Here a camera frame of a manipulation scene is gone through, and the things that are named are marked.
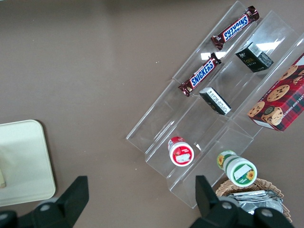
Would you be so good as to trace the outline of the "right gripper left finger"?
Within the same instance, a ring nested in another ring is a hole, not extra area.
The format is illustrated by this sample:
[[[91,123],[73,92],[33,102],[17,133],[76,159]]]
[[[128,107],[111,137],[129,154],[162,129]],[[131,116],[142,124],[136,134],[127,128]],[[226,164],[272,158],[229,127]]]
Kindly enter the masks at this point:
[[[19,218],[20,228],[72,228],[89,201],[88,177],[78,176],[55,201]]]

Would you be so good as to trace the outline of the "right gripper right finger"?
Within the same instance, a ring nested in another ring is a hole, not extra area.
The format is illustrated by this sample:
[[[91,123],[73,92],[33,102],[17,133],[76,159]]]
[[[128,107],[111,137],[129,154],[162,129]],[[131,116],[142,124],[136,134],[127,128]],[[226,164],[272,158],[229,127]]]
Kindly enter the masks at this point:
[[[238,228],[238,208],[220,201],[205,176],[197,176],[195,197],[200,212],[192,228]]]

